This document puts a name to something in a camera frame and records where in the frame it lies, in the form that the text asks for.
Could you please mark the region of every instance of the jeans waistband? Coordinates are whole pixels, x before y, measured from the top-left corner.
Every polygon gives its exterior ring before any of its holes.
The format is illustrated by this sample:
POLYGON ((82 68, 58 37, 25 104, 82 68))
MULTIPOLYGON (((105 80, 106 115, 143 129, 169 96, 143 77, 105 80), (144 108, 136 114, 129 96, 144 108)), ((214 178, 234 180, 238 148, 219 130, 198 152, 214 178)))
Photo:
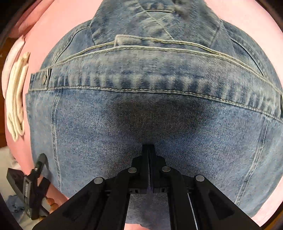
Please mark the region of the jeans waistband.
POLYGON ((282 121, 280 89, 241 61, 193 42, 117 35, 31 77, 30 91, 67 88, 202 97, 282 121))

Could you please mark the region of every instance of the metal pin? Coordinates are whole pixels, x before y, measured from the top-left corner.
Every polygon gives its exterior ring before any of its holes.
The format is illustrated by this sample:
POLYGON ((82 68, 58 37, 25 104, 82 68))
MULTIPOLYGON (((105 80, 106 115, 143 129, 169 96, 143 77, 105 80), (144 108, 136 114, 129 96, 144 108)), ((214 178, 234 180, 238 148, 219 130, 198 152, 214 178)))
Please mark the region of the metal pin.
POLYGON ((137 171, 137 169, 135 168, 135 167, 130 167, 129 169, 128 169, 128 172, 129 173, 135 173, 137 171))
POLYGON ((197 176, 196 176, 196 180, 199 181, 199 182, 203 182, 203 181, 204 181, 204 176, 202 176, 202 175, 197 175, 197 176))
POLYGON ((93 180, 93 182, 94 182, 95 184, 101 184, 101 183, 103 182, 103 178, 102 178, 102 177, 97 177, 97 178, 95 178, 95 179, 93 180))
POLYGON ((162 167, 163 172, 169 172, 170 170, 171 170, 171 168, 169 166, 163 166, 162 167))

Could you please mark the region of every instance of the finger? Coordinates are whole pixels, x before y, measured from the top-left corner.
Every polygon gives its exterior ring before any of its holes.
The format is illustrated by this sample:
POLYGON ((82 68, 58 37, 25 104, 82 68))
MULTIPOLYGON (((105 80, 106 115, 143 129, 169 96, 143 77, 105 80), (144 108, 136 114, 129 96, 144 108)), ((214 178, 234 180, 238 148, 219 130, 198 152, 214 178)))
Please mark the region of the finger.
POLYGON ((54 199, 52 199, 52 198, 47 198, 46 200, 47 200, 47 203, 48 203, 50 206, 55 203, 54 199))
POLYGON ((51 205, 50 211, 49 213, 51 214, 52 212, 54 212, 57 208, 59 208, 59 205, 57 203, 54 203, 53 205, 51 205))

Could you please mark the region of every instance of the white cloth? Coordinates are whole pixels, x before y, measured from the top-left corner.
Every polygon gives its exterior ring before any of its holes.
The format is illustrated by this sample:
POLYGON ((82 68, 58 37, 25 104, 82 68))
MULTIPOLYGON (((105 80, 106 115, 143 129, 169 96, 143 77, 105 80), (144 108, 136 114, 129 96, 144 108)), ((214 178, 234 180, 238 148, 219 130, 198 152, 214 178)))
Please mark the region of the white cloth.
POLYGON ((6 92, 7 128, 13 140, 18 140, 25 132, 23 123, 23 84, 27 75, 29 52, 19 57, 12 67, 6 92))
POLYGON ((2 93, 3 93, 4 99, 6 98, 8 82, 9 82, 13 64, 18 59, 24 44, 25 44, 24 37, 23 36, 19 37, 19 39, 15 41, 14 45, 12 46, 12 48, 10 49, 7 55, 5 64, 3 66, 2 77, 1 77, 2 93))

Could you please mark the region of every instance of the faded denim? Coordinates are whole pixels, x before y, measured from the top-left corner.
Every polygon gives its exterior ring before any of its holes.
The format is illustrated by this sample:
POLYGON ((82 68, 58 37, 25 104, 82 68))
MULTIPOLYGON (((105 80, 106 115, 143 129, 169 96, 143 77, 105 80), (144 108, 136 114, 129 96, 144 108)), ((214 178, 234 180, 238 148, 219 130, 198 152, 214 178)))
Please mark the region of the faded denim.
MULTIPOLYGON (((31 76, 26 105, 33 158, 47 155, 68 197, 130 167, 145 143, 250 217, 282 177, 278 76, 203 0, 104 0, 31 76)), ((169 229, 166 196, 131 196, 126 222, 169 229)))

